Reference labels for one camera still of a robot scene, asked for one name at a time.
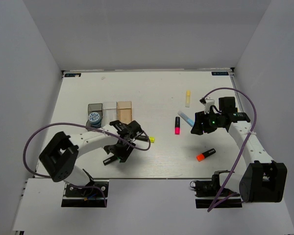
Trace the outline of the green black highlighter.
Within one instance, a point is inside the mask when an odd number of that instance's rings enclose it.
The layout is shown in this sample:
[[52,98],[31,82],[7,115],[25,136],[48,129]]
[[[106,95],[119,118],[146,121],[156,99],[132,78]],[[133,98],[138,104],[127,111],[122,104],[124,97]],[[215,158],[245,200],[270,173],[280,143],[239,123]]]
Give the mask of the green black highlighter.
[[113,156],[111,156],[110,158],[105,159],[105,160],[103,161],[103,164],[104,164],[104,165],[109,165],[109,164],[111,164],[111,163],[113,163],[113,162],[115,162],[115,161],[118,161],[118,160],[119,160],[119,158],[113,155]]

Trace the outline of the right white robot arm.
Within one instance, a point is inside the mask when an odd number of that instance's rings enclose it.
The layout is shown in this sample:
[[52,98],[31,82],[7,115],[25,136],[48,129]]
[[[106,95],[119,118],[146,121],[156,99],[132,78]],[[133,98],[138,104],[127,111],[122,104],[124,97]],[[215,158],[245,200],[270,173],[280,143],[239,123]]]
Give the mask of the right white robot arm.
[[236,142],[246,164],[243,175],[228,170],[216,171],[211,181],[195,183],[199,196],[224,197],[226,193],[238,193],[244,202],[280,202],[283,198],[287,168],[277,163],[264,150],[257,136],[251,131],[250,118],[238,112],[234,97],[219,99],[219,110],[214,111],[212,99],[201,99],[204,111],[195,114],[191,133],[202,135],[223,128]]

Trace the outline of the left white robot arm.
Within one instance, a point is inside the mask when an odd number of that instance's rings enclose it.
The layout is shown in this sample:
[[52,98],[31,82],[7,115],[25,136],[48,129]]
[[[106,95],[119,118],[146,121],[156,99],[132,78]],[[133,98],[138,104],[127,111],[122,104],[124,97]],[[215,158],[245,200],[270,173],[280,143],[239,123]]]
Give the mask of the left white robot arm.
[[107,154],[113,155],[103,161],[105,165],[114,161],[124,163],[136,148],[133,141],[143,133],[138,122],[124,124],[119,120],[78,135],[66,135],[61,131],[46,145],[39,160],[54,182],[64,181],[77,186],[82,195],[89,195],[94,189],[92,177],[75,165],[76,160],[88,152],[103,148]]

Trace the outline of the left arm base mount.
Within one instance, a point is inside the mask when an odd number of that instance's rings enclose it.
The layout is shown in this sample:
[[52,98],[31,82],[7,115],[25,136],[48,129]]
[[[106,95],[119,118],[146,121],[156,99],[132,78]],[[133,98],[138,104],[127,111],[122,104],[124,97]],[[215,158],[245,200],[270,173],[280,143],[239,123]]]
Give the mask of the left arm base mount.
[[97,188],[74,188],[67,186],[64,189],[61,207],[63,208],[105,208],[104,198]]

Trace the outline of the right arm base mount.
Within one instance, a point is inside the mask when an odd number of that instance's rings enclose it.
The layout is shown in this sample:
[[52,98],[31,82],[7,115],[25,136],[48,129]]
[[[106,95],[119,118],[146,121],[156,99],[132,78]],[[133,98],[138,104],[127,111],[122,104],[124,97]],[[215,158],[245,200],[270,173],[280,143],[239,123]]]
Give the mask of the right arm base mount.
[[[229,171],[215,171],[210,179],[193,180],[190,189],[195,192],[195,203],[197,209],[208,209],[220,189],[219,175]],[[243,203],[239,194],[235,194],[216,206],[216,209],[242,208]]]

